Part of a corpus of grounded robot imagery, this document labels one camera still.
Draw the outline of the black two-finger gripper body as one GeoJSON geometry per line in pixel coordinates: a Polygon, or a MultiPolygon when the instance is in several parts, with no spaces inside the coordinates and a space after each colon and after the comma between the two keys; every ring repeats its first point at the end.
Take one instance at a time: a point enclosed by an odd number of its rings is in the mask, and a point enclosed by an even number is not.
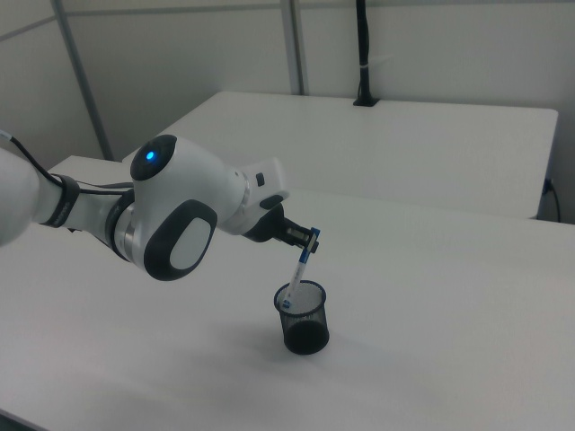
{"type": "Polygon", "coordinates": [[[283,205],[277,204],[243,236],[253,242],[275,239],[290,246],[306,246],[309,234],[310,229],[286,218],[283,205]]]}

